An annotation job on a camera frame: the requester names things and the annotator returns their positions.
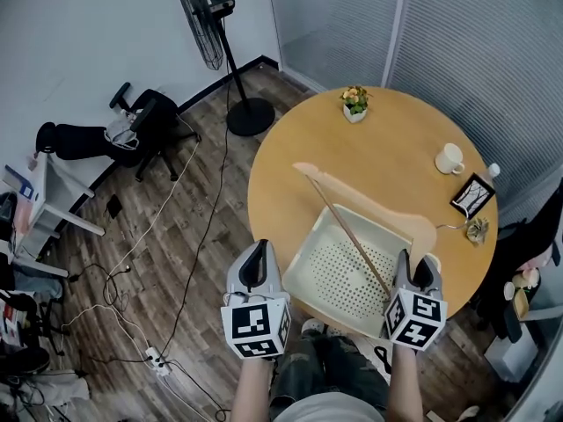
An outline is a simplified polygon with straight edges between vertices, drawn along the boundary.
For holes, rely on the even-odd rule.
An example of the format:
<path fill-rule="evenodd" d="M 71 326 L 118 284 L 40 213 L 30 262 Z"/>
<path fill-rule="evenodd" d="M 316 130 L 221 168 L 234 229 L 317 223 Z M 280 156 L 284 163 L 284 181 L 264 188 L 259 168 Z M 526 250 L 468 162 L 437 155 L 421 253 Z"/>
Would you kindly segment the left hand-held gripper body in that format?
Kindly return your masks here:
<path fill-rule="evenodd" d="M 248 288 L 230 284 L 221 307 L 225 339 L 242 360 L 284 353 L 291 326 L 289 294 L 279 283 Z"/>

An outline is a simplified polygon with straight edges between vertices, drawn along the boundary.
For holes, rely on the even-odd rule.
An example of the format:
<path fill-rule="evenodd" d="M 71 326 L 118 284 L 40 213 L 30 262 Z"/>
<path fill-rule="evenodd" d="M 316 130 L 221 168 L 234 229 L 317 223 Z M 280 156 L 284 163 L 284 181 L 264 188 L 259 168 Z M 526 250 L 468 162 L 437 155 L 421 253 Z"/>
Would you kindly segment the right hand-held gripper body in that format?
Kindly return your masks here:
<path fill-rule="evenodd" d="M 448 303 L 440 280 L 421 291 L 392 282 L 391 301 L 384 312 L 384 335 L 393 344 L 425 351 L 445 326 Z"/>

